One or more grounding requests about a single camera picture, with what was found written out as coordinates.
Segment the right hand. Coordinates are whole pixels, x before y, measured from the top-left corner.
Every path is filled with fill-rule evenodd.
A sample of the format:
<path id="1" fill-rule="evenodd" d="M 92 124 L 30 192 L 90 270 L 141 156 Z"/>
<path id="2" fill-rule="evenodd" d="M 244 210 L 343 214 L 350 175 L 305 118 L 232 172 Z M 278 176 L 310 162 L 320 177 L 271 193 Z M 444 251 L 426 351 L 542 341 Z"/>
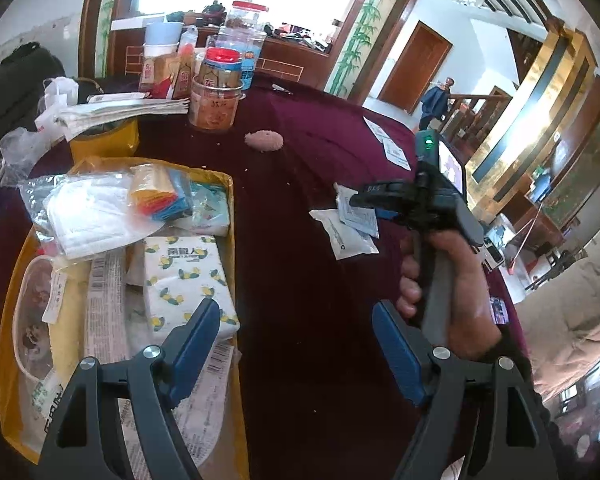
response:
<path id="1" fill-rule="evenodd" d="M 488 284 L 480 261 L 459 232 L 432 232 L 428 240 L 434 248 L 448 255 L 455 270 L 449 348 L 461 359 L 479 361 L 502 339 L 501 331 L 493 322 Z M 418 282 L 420 266 L 415 259 L 412 234 L 401 240 L 400 247 L 403 260 L 396 310 L 408 320 L 414 318 L 416 304 L 422 299 Z"/>

